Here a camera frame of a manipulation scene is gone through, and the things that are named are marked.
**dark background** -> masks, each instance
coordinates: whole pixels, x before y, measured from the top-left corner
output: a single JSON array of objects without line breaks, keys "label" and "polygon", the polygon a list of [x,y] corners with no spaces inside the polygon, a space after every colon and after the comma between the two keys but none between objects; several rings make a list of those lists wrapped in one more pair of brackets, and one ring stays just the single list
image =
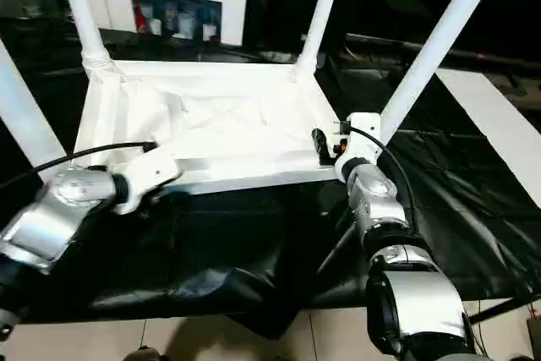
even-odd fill
[{"label": "dark background", "polygon": [[[244,45],[297,52],[317,0],[248,0]],[[346,32],[424,42],[450,0],[336,0],[325,35],[337,51]],[[541,0],[482,0],[456,47],[537,61]]]}]

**tile floor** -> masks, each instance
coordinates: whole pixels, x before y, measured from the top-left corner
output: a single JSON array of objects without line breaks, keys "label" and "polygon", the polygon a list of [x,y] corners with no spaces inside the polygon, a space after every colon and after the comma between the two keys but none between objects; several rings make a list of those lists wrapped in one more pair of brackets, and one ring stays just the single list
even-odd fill
[{"label": "tile floor", "polygon": [[[484,301],[482,308],[498,301]],[[541,309],[541,301],[534,304]],[[465,303],[467,312],[477,302]],[[517,309],[482,323],[484,343],[494,361],[517,354],[532,356],[527,310]],[[365,309],[329,309],[301,313],[288,332],[270,342],[222,316],[20,325],[8,347],[8,361],[122,361],[143,343],[168,353],[172,361],[384,361],[366,334]]]}]

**black tarp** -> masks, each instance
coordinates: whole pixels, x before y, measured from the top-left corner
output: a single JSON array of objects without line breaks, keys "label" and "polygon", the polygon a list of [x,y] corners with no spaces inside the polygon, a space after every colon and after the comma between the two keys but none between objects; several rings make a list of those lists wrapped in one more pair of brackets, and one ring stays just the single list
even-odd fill
[{"label": "black tarp", "polygon": [[[87,85],[73,27],[3,21],[0,35],[73,149]],[[103,35],[116,59],[238,58],[154,36]],[[399,80],[378,71],[342,74],[341,89],[326,68],[316,74],[341,118],[380,111]],[[1,130],[0,181],[30,167]],[[541,211],[437,79],[390,147],[413,183],[419,229],[463,299],[540,292]],[[401,189],[384,156],[380,164]],[[39,184],[32,178],[0,190],[4,224]],[[338,182],[149,200],[134,215],[105,216],[89,228],[39,292],[28,321],[230,314],[277,336],[301,308],[363,306],[366,265],[355,238],[318,272],[347,232],[345,208]]]}]

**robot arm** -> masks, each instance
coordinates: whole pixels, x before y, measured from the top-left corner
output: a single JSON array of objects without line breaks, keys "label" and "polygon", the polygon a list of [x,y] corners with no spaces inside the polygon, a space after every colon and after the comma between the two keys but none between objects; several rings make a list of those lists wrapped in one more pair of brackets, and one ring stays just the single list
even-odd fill
[{"label": "robot arm", "polygon": [[0,342],[24,315],[30,296],[49,275],[89,216],[113,206],[134,211],[143,194],[180,176],[177,163],[154,149],[112,174],[81,167],[58,173],[38,199],[0,235]]},{"label": "robot arm", "polygon": [[[363,113],[348,120],[354,126],[366,123]],[[382,353],[399,359],[480,357],[474,355],[471,327],[458,292],[432,259],[423,237],[407,223],[396,200],[396,186],[374,164],[376,147],[369,144],[349,137],[336,170],[346,182],[369,262],[371,341]]]}]

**wrinkled fabric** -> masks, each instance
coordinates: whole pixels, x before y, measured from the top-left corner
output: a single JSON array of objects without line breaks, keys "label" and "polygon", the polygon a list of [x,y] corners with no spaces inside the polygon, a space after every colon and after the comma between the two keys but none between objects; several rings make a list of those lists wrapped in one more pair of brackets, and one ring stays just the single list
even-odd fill
[{"label": "wrinkled fabric", "polygon": [[[102,34],[117,59],[194,58],[193,48],[174,41]],[[73,26],[4,20],[0,35],[58,138],[72,150],[87,86]],[[233,58],[216,50],[210,57]],[[344,71],[340,90],[325,69],[317,79],[341,118],[380,111],[399,80]],[[30,164],[3,126],[0,140],[3,181]],[[463,299],[540,291],[540,210],[437,79],[390,147],[411,178],[419,230]],[[403,190],[385,155],[380,165]],[[7,224],[39,185],[35,177],[0,190],[0,221]],[[402,194],[399,199],[410,211]],[[365,304],[366,261],[358,239],[347,234],[346,208],[345,187],[334,181],[171,194],[144,202],[130,216],[91,219],[27,320],[230,314],[278,336],[301,308]]]}]

